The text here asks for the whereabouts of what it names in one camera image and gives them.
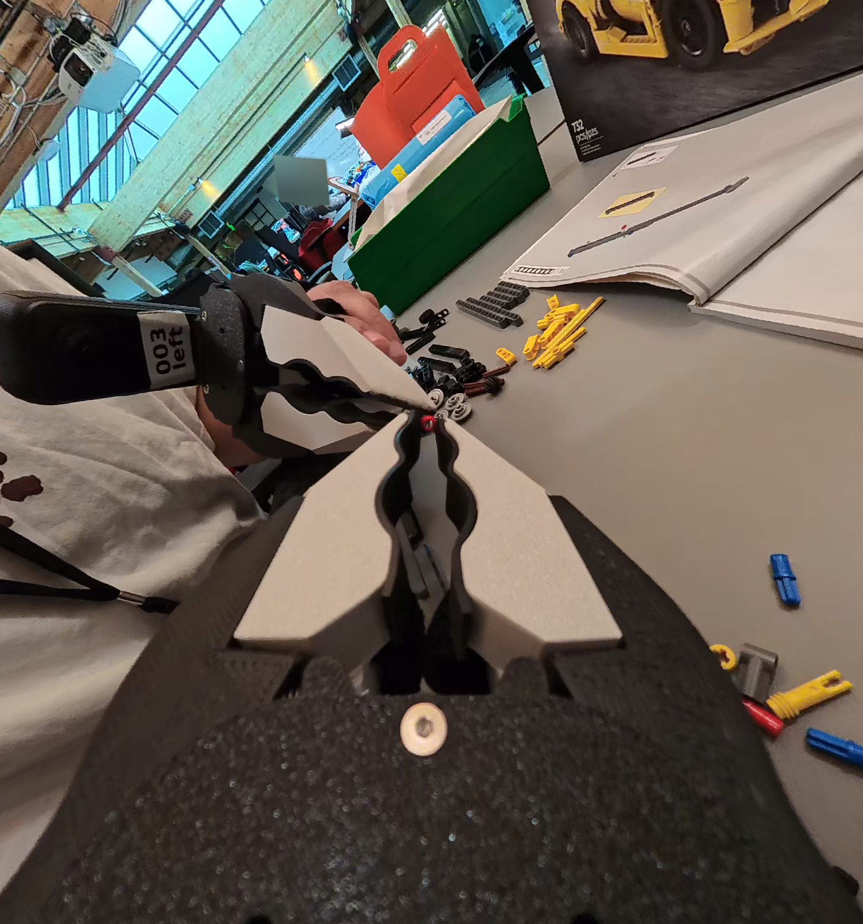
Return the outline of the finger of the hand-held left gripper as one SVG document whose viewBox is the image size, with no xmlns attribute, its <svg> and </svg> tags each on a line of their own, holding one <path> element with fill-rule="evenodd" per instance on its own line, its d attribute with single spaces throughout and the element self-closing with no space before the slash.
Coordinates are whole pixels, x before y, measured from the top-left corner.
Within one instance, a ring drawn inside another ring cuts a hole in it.
<svg viewBox="0 0 863 924">
<path fill-rule="evenodd" d="M 319 383 L 346 386 L 356 398 L 390 409 L 434 409 L 404 368 L 345 321 L 266 305 L 261 339 L 267 359 L 283 369 L 314 373 Z"/>
<path fill-rule="evenodd" d="M 260 407 L 263 433 L 316 456 L 349 453 L 406 412 L 371 398 L 326 398 L 268 392 Z"/>
</svg>

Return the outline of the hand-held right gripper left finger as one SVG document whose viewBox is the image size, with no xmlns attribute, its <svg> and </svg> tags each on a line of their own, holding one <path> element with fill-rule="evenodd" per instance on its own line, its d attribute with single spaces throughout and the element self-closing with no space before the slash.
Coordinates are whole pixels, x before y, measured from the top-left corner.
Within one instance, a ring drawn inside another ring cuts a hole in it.
<svg viewBox="0 0 863 924">
<path fill-rule="evenodd" d="M 351 672 L 387 643 L 399 544 L 385 502 L 402 500 L 416 451 L 417 415 L 402 413 L 306 491 L 233 630 L 239 646 Z"/>
</svg>

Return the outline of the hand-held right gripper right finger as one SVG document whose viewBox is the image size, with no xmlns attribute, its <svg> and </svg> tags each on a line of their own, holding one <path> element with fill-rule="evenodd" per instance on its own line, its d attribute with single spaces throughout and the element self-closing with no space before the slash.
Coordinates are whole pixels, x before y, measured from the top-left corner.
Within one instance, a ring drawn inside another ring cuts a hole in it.
<svg viewBox="0 0 863 924">
<path fill-rule="evenodd" d="M 456 652 L 487 663 L 614 648 L 622 630 L 548 492 L 464 428 L 437 425 Z"/>
</svg>

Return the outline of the long black toy beam assembly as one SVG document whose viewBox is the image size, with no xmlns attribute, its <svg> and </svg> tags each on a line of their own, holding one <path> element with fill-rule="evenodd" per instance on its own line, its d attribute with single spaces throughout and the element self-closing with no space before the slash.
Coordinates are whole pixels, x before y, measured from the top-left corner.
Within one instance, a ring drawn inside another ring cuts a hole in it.
<svg viewBox="0 0 863 924">
<path fill-rule="evenodd" d="M 409 589 L 425 607 L 434 608 L 444 599 L 448 580 L 437 551 L 429 544 L 414 507 L 405 508 L 396 535 L 401 545 L 402 563 Z"/>
</svg>

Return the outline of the toy car set box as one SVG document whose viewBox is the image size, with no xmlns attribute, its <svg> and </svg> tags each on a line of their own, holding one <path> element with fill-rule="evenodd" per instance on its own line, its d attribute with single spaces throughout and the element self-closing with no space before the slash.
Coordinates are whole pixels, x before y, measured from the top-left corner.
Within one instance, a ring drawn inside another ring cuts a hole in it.
<svg viewBox="0 0 863 924">
<path fill-rule="evenodd" d="M 528 6 L 584 163 L 863 68 L 863 1 Z"/>
</svg>

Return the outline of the person's left hand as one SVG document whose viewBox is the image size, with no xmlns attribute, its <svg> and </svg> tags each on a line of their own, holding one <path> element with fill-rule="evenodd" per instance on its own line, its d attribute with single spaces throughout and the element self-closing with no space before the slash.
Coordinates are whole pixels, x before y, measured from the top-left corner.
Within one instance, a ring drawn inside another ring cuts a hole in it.
<svg viewBox="0 0 863 924">
<path fill-rule="evenodd" d="M 378 299 L 346 281 L 328 281 L 310 288 L 313 301 L 331 300 L 342 311 L 343 320 L 365 337 L 380 352 L 402 367 L 407 354 L 391 321 L 382 313 Z"/>
</svg>

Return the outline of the pile of small black connectors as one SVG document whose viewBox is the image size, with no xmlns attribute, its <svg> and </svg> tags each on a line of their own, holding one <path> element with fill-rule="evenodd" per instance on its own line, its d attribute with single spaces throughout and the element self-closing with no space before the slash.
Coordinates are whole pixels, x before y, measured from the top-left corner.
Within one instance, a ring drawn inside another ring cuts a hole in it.
<svg viewBox="0 0 863 924">
<path fill-rule="evenodd" d="M 402 328 L 392 321 L 406 353 L 405 371 L 427 394 L 437 389 L 446 398 L 463 394 L 465 387 L 486 372 L 486 366 L 473 359 L 468 349 L 438 340 L 438 331 L 449 316 L 448 308 L 429 308 L 420 314 L 415 328 Z"/>
</svg>

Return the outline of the stack of black toy beams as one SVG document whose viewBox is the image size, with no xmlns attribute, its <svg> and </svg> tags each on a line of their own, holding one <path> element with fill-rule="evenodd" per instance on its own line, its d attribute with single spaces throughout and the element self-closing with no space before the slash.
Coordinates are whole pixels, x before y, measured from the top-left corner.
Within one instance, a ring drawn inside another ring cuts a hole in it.
<svg viewBox="0 0 863 924">
<path fill-rule="evenodd" d="M 461 312 L 498 329 L 520 327 L 524 319 L 517 312 L 528 300 L 530 290 L 519 283 L 501 281 L 479 296 L 458 299 L 455 306 Z"/>
</svg>

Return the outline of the green plastic bin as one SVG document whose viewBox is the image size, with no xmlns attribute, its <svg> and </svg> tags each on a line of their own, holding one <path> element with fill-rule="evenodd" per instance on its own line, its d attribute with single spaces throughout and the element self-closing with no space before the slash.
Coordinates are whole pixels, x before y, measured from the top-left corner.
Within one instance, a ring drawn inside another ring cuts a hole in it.
<svg viewBox="0 0 863 924">
<path fill-rule="evenodd" d="M 468 230 L 452 224 L 434 236 L 407 232 L 404 243 L 394 241 L 391 247 L 358 255 L 353 251 L 347 265 L 357 285 L 377 297 L 380 306 L 399 315 L 545 194 L 550 181 L 529 120 L 537 151 L 526 154 L 512 172 L 514 183 L 503 189 L 504 197 L 483 201 L 480 208 L 472 209 L 467 215 Z"/>
</svg>

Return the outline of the white paper liner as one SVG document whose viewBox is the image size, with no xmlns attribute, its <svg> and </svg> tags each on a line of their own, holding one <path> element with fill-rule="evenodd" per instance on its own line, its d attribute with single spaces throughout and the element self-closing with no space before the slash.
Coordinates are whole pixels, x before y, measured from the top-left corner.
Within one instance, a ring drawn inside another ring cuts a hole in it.
<svg viewBox="0 0 863 924">
<path fill-rule="evenodd" d="M 372 213 L 354 253 L 404 243 L 407 232 L 434 236 L 452 224 L 468 230 L 471 210 L 504 197 L 510 175 L 536 151 L 524 96 L 479 113 L 454 97 L 369 185 L 364 198 Z"/>
</svg>

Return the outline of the pile of yellow toy pieces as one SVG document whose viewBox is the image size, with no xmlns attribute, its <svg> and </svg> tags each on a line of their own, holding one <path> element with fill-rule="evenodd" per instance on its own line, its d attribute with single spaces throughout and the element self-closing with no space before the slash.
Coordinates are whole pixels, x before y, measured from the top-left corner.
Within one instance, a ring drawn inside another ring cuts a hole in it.
<svg viewBox="0 0 863 924">
<path fill-rule="evenodd" d="M 555 368 L 575 351 L 576 343 L 587 333 L 587 321 L 605 302 L 603 296 L 598 296 L 582 306 L 558 294 L 550 295 L 536 331 L 522 348 L 523 359 L 534 369 Z"/>
</svg>

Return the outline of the orange carry case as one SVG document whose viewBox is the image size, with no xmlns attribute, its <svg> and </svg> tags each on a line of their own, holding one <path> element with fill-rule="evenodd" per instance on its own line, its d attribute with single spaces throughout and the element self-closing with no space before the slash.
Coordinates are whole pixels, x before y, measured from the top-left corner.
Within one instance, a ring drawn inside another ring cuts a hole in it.
<svg viewBox="0 0 863 924">
<path fill-rule="evenodd" d="M 484 103 L 446 29 L 399 29 L 378 55 L 379 83 L 360 105 L 352 133 L 379 168 L 456 95 Z"/>
</svg>

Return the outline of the white ceiling projector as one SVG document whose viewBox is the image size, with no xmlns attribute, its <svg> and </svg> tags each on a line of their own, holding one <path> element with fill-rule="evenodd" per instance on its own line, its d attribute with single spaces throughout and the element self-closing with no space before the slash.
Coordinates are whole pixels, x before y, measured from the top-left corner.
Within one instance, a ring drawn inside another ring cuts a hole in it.
<svg viewBox="0 0 863 924">
<path fill-rule="evenodd" d="M 140 75 L 124 52 L 94 32 L 80 42 L 61 33 L 51 44 L 49 58 L 60 95 L 79 108 L 102 114 L 121 108 Z"/>
</svg>

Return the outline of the blue plastic roll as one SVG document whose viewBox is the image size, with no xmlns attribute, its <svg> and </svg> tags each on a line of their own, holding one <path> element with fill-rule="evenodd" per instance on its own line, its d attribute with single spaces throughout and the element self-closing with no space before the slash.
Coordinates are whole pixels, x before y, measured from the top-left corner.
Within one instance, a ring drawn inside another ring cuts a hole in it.
<svg viewBox="0 0 863 924">
<path fill-rule="evenodd" d="M 414 173 L 476 115 L 471 105 L 461 95 L 456 95 L 385 167 L 374 172 L 360 186 L 360 199 L 375 209 L 390 191 Z"/>
</svg>

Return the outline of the white instruction booklet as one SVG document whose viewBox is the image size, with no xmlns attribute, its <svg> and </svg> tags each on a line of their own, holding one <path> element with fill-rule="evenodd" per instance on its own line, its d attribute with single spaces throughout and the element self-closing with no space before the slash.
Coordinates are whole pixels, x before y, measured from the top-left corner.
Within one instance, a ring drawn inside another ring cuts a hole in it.
<svg viewBox="0 0 863 924">
<path fill-rule="evenodd" d="M 634 149 L 502 278 L 647 283 L 863 350 L 863 73 Z"/>
</svg>

